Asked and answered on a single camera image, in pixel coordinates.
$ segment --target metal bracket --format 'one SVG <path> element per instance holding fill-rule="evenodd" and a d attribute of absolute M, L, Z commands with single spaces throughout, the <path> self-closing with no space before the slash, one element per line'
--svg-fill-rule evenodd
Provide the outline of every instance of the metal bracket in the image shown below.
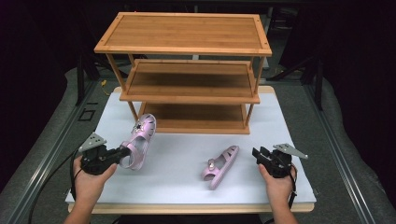
<path fill-rule="evenodd" d="M 289 144 L 279 144 L 279 145 L 274 145 L 274 148 L 278 149 L 281 152 L 284 152 L 286 154 L 292 155 L 292 156 L 297 156 L 300 157 L 301 159 L 306 159 L 308 160 L 308 155 L 305 155 L 301 151 L 297 150 L 295 147 L 292 147 Z"/>
<path fill-rule="evenodd" d="M 99 147 L 103 144 L 105 144 L 107 140 L 105 140 L 103 137 L 99 136 L 96 133 L 92 133 L 87 140 L 79 147 L 78 151 L 83 152 L 88 149 L 91 149 L 93 147 Z"/>

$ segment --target wrist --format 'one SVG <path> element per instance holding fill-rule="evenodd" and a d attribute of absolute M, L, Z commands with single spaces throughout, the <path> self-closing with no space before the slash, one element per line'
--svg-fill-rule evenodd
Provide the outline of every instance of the wrist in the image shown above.
<path fill-rule="evenodd" d="M 95 207 L 95 203 L 90 203 L 89 200 L 76 200 L 73 210 L 77 209 L 78 211 L 84 213 L 85 212 L 91 213 L 94 207 Z"/>

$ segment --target hand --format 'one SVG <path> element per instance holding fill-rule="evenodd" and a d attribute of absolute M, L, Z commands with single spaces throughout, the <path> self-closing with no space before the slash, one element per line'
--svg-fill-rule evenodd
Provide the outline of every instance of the hand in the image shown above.
<path fill-rule="evenodd" d="M 92 208 L 102 194 L 106 181 L 116 172 L 114 163 L 101 175 L 90 175 L 81 170 L 81 156 L 74 160 L 73 170 L 76 187 L 76 203 L 90 205 Z"/>
<path fill-rule="evenodd" d="M 274 214 L 275 223 L 297 223 L 289 209 L 289 196 L 293 189 L 290 176 L 273 178 L 267 169 L 259 164 L 259 171 L 267 184 L 267 196 Z M 296 176 L 294 166 L 291 166 L 291 175 Z"/>
<path fill-rule="evenodd" d="M 64 224 L 90 223 L 92 209 L 102 194 L 106 181 L 116 172 L 116 169 L 117 164 L 114 163 L 101 175 L 89 175 L 81 170 L 81 156 L 74 160 L 76 201 Z"/>

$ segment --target black curtain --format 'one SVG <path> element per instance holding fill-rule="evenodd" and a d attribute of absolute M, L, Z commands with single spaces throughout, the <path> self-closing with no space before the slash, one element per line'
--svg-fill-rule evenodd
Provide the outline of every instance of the black curtain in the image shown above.
<path fill-rule="evenodd" d="M 83 39 L 72 4 L 0 3 L 0 75 L 5 93 L 0 116 L 1 190 L 61 102 L 67 85 L 64 74 L 77 66 L 83 47 L 93 49 Z"/>
<path fill-rule="evenodd" d="M 391 1 L 302 10 L 281 64 L 319 57 L 349 138 L 396 207 L 396 21 Z"/>

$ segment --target sandal strap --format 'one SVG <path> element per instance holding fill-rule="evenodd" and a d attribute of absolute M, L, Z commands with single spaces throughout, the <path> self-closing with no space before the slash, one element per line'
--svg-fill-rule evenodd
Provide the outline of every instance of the sandal strap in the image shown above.
<path fill-rule="evenodd" d="M 131 152 L 130 156 L 134 159 L 132 161 L 132 163 L 130 163 L 130 164 L 124 164 L 124 162 L 122 162 L 122 160 L 121 160 L 121 162 L 120 162 L 121 167 L 123 167 L 123 168 L 134 167 L 135 165 L 137 165 L 139 162 L 141 162 L 143 160 L 143 155 L 137 150 L 137 148 L 133 144 L 124 141 L 124 142 L 122 142 L 121 145 L 123 147 L 129 148 L 129 150 Z"/>

